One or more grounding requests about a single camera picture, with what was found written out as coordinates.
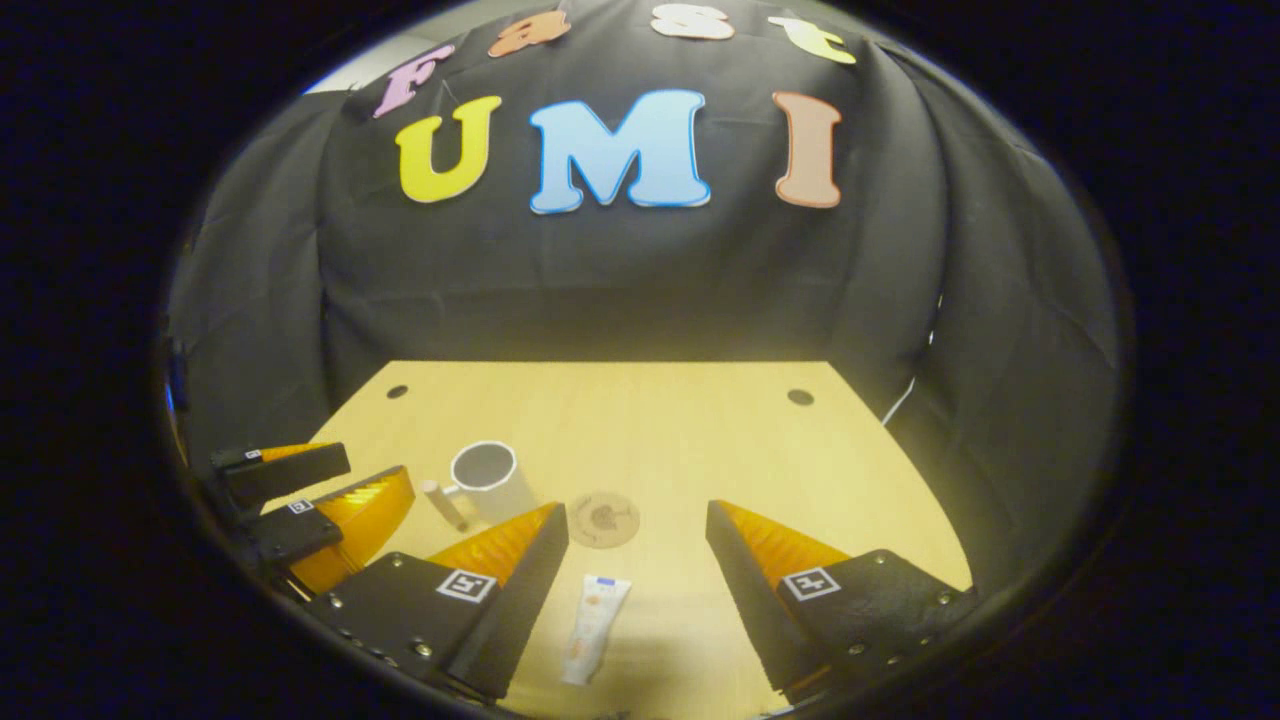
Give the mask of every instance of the white tube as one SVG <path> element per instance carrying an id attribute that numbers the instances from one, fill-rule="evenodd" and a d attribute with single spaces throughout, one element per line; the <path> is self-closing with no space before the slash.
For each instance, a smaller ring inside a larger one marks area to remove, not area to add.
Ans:
<path id="1" fill-rule="evenodd" d="M 561 682 L 585 685 L 595 673 L 604 655 L 604 638 L 609 625 L 622 606 L 622 598 L 631 589 L 631 580 L 614 580 L 596 575 L 582 578 L 582 600 L 577 603 L 577 621 L 573 637 L 564 653 L 564 671 Z"/>

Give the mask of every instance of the wooden table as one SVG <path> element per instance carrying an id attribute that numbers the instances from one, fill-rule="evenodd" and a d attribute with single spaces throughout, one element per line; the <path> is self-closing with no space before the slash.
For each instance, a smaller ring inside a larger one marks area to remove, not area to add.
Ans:
<path id="1" fill-rule="evenodd" d="M 389 398 L 396 386 L 408 392 Z M 814 402 L 788 400 L 795 388 Z M 744 720 L 786 706 L 704 539 L 709 500 L 854 556 L 888 548 L 957 589 L 972 585 L 937 500 L 826 363 L 390 363 L 312 438 L 346 443 L 352 473 L 268 510 L 401 464 L 415 487 L 449 486 L 449 461 L 480 439 L 516 450 L 539 502 L 609 491 L 640 511 L 639 533 L 621 547 L 570 542 L 500 702 L 530 716 Z M 381 552 L 426 557 L 484 528 L 472 520 L 457 532 L 419 493 Z M 588 573 L 634 585 L 599 673 L 580 688 L 559 674 Z"/>

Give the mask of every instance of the cork coaster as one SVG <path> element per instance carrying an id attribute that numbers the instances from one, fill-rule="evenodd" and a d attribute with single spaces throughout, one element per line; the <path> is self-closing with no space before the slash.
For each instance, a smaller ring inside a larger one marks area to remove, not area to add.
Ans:
<path id="1" fill-rule="evenodd" d="M 639 529 L 640 511 L 621 495 L 593 492 L 568 507 L 568 534 L 586 547 L 617 547 Z"/>

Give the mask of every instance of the white cable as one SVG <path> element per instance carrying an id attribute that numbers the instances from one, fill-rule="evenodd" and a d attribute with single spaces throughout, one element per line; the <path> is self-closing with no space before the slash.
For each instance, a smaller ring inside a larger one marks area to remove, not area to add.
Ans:
<path id="1" fill-rule="evenodd" d="M 913 377 L 911 384 L 906 386 L 906 392 L 902 393 L 902 397 L 899 397 L 897 402 L 895 402 L 893 406 L 888 409 L 888 413 L 884 414 L 884 419 L 881 420 L 881 425 L 888 424 L 888 421 L 893 418 L 893 413 L 897 413 L 897 407 L 902 405 L 902 401 L 906 400 L 906 396 L 911 395 L 911 391 L 914 388 L 915 388 L 915 378 Z"/>
<path id="2" fill-rule="evenodd" d="M 753 716 L 748 717 L 746 720 L 767 720 L 768 717 L 778 717 L 781 715 L 786 715 L 787 712 L 791 712 L 792 710 L 795 710 L 797 707 L 804 707 L 805 705 L 809 705 L 810 702 L 814 702 L 815 700 L 820 698 L 824 694 L 827 694 L 827 691 L 822 691 L 818 694 L 814 694 L 812 697 L 806 697 L 806 698 L 801 700 L 800 702 L 797 702 L 795 705 L 788 705 L 786 707 L 781 707 L 781 708 L 773 710 L 771 712 L 762 712 L 759 715 L 753 715 Z"/>

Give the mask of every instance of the letter m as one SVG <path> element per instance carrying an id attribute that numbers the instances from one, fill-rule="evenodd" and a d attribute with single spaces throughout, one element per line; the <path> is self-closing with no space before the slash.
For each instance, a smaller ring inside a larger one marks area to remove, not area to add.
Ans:
<path id="1" fill-rule="evenodd" d="M 611 133 L 585 102 L 557 102 L 529 117 L 543 133 L 541 188 L 529 206 L 540 215 L 568 213 L 582 204 L 570 165 L 577 168 L 600 205 L 609 205 L 622 187 L 631 161 L 640 159 L 640 177 L 627 197 L 641 206 L 705 205 L 712 188 L 698 177 L 694 155 L 694 113 L 705 104 L 700 92 L 657 90 L 631 106 Z"/>

